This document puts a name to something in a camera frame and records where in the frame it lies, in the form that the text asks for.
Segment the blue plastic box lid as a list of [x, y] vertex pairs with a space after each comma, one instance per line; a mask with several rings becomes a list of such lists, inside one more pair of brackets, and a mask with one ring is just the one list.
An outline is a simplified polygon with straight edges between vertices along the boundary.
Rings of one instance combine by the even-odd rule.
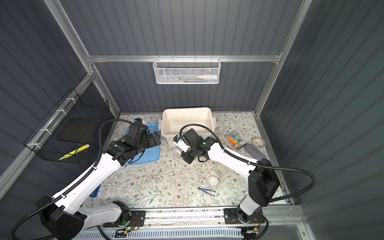
[[129, 154], [125, 154], [125, 166], [155, 162], [160, 157], [160, 135], [158, 124], [144, 124], [136, 118], [130, 124], [124, 136], [124, 143], [129, 147]]

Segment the white plastic storage box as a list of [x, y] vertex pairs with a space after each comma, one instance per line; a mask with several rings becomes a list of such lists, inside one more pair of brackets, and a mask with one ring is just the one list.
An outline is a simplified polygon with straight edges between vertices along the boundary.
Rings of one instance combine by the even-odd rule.
[[214, 132], [217, 120], [208, 107], [166, 109], [159, 119], [159, 130], [168, 145], [175, 148], [174, 137], [179, 135], [180, 129], [188, 124], [200, 124]]

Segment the blue tweezers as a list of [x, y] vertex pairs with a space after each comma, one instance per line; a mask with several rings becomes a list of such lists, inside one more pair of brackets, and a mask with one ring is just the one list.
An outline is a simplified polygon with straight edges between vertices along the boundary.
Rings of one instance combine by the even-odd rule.
[[216, 191], [211, 190], [211, 189], [204, 189], [204, 188], [197, 188], [198, 190], [210, 195], [210, 196], [216, 196]]

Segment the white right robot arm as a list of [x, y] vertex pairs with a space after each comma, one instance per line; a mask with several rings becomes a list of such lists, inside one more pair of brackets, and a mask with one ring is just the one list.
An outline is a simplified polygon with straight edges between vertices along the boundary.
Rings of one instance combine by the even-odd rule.
[[280, 187], [280, 181], [269, 160], [246, 158], [225, 148], [215, 137], [203, 138], [194, 129], [173, 138], [181, 150], [181, 157], [190, 164], [195, 159], [212, 160], [239, 174], [248, 184], [248, 193], [239, 206], [237, 214], [241, 221], [248, 222], [254, 212], [269, 205]]

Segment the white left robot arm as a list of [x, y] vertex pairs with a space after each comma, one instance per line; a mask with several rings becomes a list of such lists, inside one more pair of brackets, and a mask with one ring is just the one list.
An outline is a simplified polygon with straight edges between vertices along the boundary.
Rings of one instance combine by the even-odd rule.
[[128, 133], [100, 149], [97, 160], [67, 187], [52, 198], [41, 198], [37, 206], [42, 210], [40, 220], [58, 240], [71, 240], [82, 230], [112, 223], [120, 228], [132, 230], [138, 221], [130, 209], [121, 201], [86, 209], [82, 206], [86, 198], [112, 173], [125, 164], [134, 163], [145, 150], [159, 146], [158, 132], [151, 133], [142, 119], [129, 123]]

